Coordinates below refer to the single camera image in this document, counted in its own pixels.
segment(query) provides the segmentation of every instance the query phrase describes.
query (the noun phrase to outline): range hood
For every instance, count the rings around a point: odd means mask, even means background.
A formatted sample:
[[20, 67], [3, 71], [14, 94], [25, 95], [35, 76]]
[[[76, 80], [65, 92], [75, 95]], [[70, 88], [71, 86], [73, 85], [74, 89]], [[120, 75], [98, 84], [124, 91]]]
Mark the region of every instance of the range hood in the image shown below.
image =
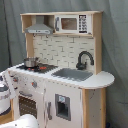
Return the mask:
[[44, 16], [36, 16], [36, 24], [25, 29], [25, 33], [53, 34], [53, 29], [44, 24]]

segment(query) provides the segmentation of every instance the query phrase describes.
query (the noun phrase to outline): oven window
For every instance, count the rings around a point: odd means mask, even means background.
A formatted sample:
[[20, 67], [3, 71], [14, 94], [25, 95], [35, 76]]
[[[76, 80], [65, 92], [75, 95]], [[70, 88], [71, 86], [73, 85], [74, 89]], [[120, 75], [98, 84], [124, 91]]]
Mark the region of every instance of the oven window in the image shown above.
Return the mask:
[[62, 29], [64, 30], [77, 30], [77, 19], [76, 18], [62, 18], [61, 25], [62, 25]]
[[31, 114], [37, 118], [36, 102], [22, 96], [19, 96], [19, 110], [20, 116], [24, 114]]

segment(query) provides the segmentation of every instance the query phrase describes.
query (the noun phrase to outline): microwave door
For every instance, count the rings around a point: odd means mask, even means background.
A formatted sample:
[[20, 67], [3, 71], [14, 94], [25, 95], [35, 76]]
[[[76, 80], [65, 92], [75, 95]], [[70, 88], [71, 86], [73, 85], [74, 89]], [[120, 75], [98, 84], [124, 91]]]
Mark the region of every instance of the microwave door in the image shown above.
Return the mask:
[[57, 15], [56, 33], [79, 33], [78, 15]]

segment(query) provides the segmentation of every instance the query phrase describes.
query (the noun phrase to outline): countertop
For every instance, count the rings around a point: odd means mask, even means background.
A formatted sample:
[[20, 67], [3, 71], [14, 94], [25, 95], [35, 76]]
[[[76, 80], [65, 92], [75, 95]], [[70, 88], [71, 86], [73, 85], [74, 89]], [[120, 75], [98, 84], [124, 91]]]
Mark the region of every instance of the countertop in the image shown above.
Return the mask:
[[14, 72], [25, 73], [25, 74], [32, 75], [32, 76], [42, 77], [47, 80], [52, 80], [52, 81], [56, 81], [56, 82], [60, 82], [60, 83], [64, 83], [64, 84], [69, 84], [71, 86], [75, 86], [75, 87], [79, 87], [79, 88], [83, 88], [83, 89], [104, 88], [104, 87], [107, 87], [107, 86], [110, 86], [111, 84], [113, 84], [114, 79], [115, 79], [112, 74], [110, 74], [108, 72], [101, 71], [97, 75], [92, 75], [85, 81], [78, 82], [78, 81], [72, 81], [72, 80], [52, 76], [52, 73], [62, 69], [63, 67], [55, 68], [45, 74], [41, 74], [41, 73], [39, 74], [39, 73], [31, 72], [31, 71], [17, 69], [16, 67], [18, 67], [20, 65], [16, 65], [14, 67], [8, 68], [8, 70], [14, 71]]

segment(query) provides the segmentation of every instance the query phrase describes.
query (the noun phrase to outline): oven door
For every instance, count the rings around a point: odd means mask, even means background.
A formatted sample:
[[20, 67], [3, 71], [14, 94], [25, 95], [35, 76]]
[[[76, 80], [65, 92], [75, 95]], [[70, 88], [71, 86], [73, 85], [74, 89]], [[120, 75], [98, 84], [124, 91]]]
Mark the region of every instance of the oven door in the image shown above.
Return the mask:
[[56, 15], [56, 33], [79, 33], [78, 15]]
[[44, 128], [44, 101], [42, 93], [19, 87], [17, 97], [13, 103], [15, 106], [15, 119], [24, 114], [31, 114], [37, 118], [39, 126]]

